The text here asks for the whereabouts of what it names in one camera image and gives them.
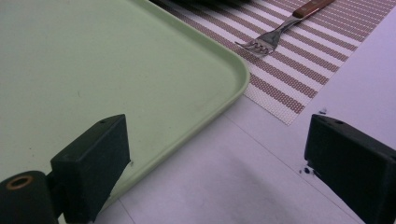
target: wooden handle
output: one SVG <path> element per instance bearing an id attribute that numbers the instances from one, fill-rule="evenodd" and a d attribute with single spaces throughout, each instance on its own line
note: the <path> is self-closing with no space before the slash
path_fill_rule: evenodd
<path id="1" fill-rule="evenodd" d="M 293 12 L 293 16 L 298 19 L 305 19 L 306 17 L 314 14 L 315 12 L 319 11 L 320 9 L 326 7 L 334 0 L 312 0 L 307 4 L 299 7 Z"/>

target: white table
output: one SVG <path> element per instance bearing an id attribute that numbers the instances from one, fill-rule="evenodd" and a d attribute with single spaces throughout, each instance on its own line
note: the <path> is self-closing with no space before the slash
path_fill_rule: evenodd
<path id="1" fill-rule="evenodd" d="M 299 173 L 312 114 L 327 108 L 396 148 L 396 9 L 290 125 L 243 96 L 95 223 L 362 223 Z"/>

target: striped placemat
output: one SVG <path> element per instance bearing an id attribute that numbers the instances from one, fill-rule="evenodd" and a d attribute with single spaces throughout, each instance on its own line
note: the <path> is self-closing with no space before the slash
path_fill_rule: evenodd
<path id="1" fill-rule="evenodd" d="M 282 35 L 276 51 L 258 58 L 237 47 L 275 29 L 307 0 L 153 0 L 187 24 L 245 58 L 245 95 L 291 124 L 396 0 L 335 0 Z"/>

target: tray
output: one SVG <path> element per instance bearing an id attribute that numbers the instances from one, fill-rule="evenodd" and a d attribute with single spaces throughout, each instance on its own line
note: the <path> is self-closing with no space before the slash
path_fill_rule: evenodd
<path id="1" fill-rule="evenodd" d="M 0 6 L 0 179 L 46 174 L 96 121 L 127 118 L 131 159 L 108 203 L 224 111 L 239 57 L 146 0 Z"/>

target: black plastic block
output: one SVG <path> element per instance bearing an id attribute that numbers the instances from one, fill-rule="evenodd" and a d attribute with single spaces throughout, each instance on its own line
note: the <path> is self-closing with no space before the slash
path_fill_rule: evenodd
<path id="1" fill-rule="evenodd" d="M 53 178 L 66 193 L 66 221 L 94 221 L 130 161 L 124 115 L 97 122 L 52 158 Z"/>
<path id="2" fill-rule="evenodd" d="M 394 222 L 395 150 L 343 121 L 313 115 L 304 157 L 364 222 Z"/>

